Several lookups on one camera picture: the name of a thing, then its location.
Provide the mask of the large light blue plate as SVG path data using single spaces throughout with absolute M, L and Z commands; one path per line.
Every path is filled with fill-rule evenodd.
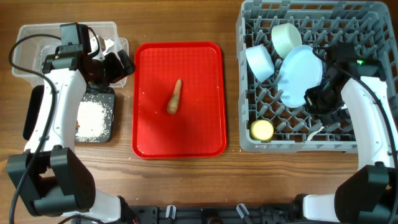
M 286 56 L 279 76 L 277 89 L 282 91 L 281 102 L 289 108 L 298 108 L 306 103 L 305 92 L 321 83 L 322 61 L 311 46 L 300 45 Z

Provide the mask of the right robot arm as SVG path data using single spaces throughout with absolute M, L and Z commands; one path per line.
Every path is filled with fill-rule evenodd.
M 358 171 L 333 194 L 298 195 L 297 218 L 330 223 L 397 223 L 397 128 L 380 60 L 360 58 L 353 44 L 325 47 L 326 79 L 305 92 L 309 113 L 330 124 L 346 106 L 358 147 Z

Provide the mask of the white plastic spoon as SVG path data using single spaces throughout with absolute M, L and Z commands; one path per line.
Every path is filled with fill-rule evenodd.
M 308 135 L 307 141 L 311 141 L 311 140 L 313 139 L 313 137 L 314 137 L 315 135 L 317 135 L 319 132 L 321 132 L 324 128 L 325 128 L 324 126 L 321 126 L 321 127 L 320 127 L 319 129 L 317 129 L 316 131 L 310 133 L 310 134 Z

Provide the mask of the white rice pile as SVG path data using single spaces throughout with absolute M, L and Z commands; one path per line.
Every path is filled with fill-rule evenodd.
M 80 127 L 77 129 L 75 139 L 78 142 L 100 142 L 101 139 L 108 137 L 107 112 L 101 103 L 81 102 L 77 115 Z

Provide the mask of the yellow plastic cup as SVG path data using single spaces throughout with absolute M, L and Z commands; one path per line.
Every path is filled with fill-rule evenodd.
M 274 127 L 270 121 L 257 120 L 250 126 L 250 135 L 253 140 L 270 141 L 274 135 Z

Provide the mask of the light green bowl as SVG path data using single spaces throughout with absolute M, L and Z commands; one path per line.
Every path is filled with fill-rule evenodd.
M 271 41 L 281 58 L 286 58 L 294 48 L 302 45 L 299 30 L 291 23 L 274 26 L 271 30 Z

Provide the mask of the small light blue bowl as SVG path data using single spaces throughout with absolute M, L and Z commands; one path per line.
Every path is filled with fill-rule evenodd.
M 266 81 L 275 72 L 271 55 L 263 45 L 246 49 L 246 59 L 249 68 L 259 82 Z

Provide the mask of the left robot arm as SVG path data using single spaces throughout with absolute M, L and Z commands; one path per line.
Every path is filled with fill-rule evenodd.
M 60 46 L 46 56 L 39 77 L 44 91 L 28 143 L 7 161 L 16 191 L 34 217 L 61 217 L 95 223 L 139 223 L 123 197 L 95 187 L 90 171 L 76 156 L 75 126 L 80 101 L 89 84 L 106 87 L 134 73 L 124 50 L 101 55 L 91 48 L 92 28 L 79 23 L 60 26 Z

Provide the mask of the brown carrot stick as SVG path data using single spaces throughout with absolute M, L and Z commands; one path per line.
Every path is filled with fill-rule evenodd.
M 169 100 L 167 105 L 167 112 L 168 114 L 175 114 L 178 110 L 178 104 L 180 100 L 180 93 L 182 88 L 182 80 L 178 79 L 175 84 L 174 91 L 172 93 L 172 97 Z

